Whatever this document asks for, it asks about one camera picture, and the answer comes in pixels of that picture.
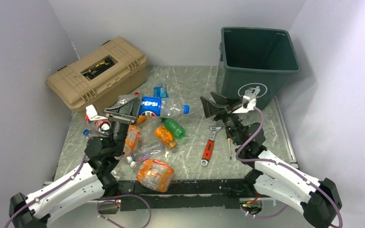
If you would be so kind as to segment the blue cap clear bottle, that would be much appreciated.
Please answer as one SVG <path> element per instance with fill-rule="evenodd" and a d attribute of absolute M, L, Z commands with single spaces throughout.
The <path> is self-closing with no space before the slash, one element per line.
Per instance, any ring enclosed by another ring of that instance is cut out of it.
<path fill-rule="evenodd" d="M 127 104 L 130 101 L 140 99 L 140 105 L 137 109 L 139 116 L 157 116 L 163 118 L 174 118 L 181 114 L 189 114 L 190 106 L 182 104 L 172 98 L 158 98 L 151 96 L 138 95 L 120 95 L 114 107 Z"/>

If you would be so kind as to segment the crushed clear blue label bottle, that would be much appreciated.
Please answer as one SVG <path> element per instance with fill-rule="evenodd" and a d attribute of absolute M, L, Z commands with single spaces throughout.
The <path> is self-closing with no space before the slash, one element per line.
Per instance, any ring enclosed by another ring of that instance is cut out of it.
<path fill-rule="evenodd" d="M 163 153 L 165 153 L 165 146 L 160 141 L 156 141 L 142 146 L 137 153 L 127 156 L 126 161 L 129 165 L 132 165 L 133 162 L 143 162 Z"/>

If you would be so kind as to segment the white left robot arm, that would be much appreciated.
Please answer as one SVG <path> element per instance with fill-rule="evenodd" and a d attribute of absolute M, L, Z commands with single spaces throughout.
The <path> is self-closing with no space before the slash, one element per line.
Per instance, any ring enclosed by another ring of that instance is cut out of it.
<path fill-rule="evenodd" d="M 80 164 L 60 179 L 28 195 L 19 192 L 12 196 L 10 218 L 5 227 L 13 224 L 16 228 L 46 228 L 90 200 L 114 198 L 118 181 L 111 172 L 124 155 L 128 128 L 136 123 L 141 102 L 141 95 L 121 95 L 103 114 L 99 114 L 92 104 L 88 105 L 88 119 L 108 120 L 108 133 L 90 137 Z"/>

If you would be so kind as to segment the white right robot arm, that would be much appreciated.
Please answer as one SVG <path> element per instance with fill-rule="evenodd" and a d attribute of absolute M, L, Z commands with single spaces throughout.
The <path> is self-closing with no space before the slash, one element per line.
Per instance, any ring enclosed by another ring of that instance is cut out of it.
<path fill-rule="evenodd" d="M 248 197 L 270 196 L 303 215 L 315 228 L 342 228 L 343 206 L 336 184 L 320 180 L 294 168 L 263 145 L 264 113 L 256 107 L 254 95 L 228 98 L 211 92 L 212 99 L 200 97 L 204 116 L 220 121 L 238 146 L 235 158 L 251 167 L 243 178 Z"/>

